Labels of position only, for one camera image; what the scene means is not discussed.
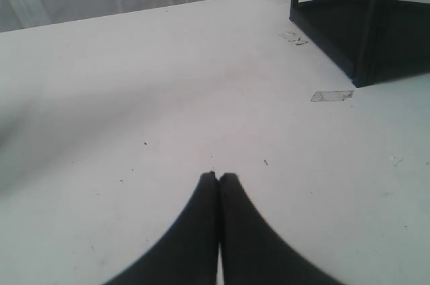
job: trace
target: black frame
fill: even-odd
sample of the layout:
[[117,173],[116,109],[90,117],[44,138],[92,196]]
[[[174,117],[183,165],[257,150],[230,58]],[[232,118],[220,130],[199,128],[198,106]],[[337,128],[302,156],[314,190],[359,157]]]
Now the black frame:
[[356,87],[429,68],[428,3],[291,0],[290,19],[352,78]]

